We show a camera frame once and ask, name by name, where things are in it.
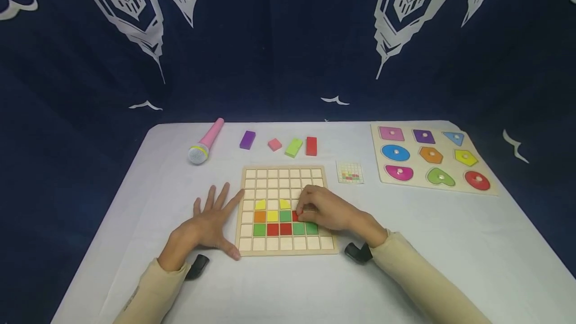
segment microphone head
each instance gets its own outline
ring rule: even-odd
[[[208,159],[208,146],[199,142],[188,150],[188,159],[193,164],[202,164]]]

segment white tablecloth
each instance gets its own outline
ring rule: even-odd
[[[455,130],[443,121],[408,122]],[[240,187],[246,165],[324,165],[328,187],[402,232],[494,323],[574,323],[576,281],[498,182],[500,196],[382,184],[368,122],[227,123],[205,164],[187,161],[211,123],[160,124],[145,137],[53,318],[111,323],[171,230],[211,184]],[[246,130],[251,150],[239,149]],[[296,159],[267,143],[318,138],[318,157]],[[362,165],[365,184],[340,184],[336,160]],[[234,242],[236,213],[224,228]],[[340,236],[343,250],[350,234]],[[186,282],[164,323],[426,323],[402,290],[371,262],[339,255],[250,257],[209,250],[202,276]]]

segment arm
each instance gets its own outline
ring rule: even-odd
[[[317,211],[303,211],[313,204]],[[489,324],[488,318],[441,272],[426,261],[400,233],[384,229],[372,215],[328,189],[307,186],[296,207],[299,221],[333,230],[350,230],[370,246],[376,264],[404,289],[436,324]]]
[[[198,245],[221,249],[232,259],[240,260],[240,252],[224,238],[222,230],[244,191],[240,190],[223,207],[229,188],[230,184],[224,184],[215,202],[216,187],[210,187],[202,212],[200,198],[196,199],[193,218],[170,234],[162,253],[148,265],[114,324],[159,324],[174,304],[190,270],[186,257]]]

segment black object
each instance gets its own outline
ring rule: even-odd
[[[194,260],[194,264],[190,267],[188,274],[186,274],[186,278],[184,280],[194,280],[198,279],[206,265],[210,262],[207,256],[202,255],[201,253],[198,254],[196,260]]]
[[[368,243],[364,243],[360,249],[354,245],[354,243],[350,243],[346,245],[344,253],[358,264],[366,264],[372,259],[372,252],[370,251]]]

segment green heart piece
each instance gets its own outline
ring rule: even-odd
[[[454,187],[456,185],[454,179],[440,168],[432,168],[426,175],[426,179],[434,185],[444,184],[448,187]]]

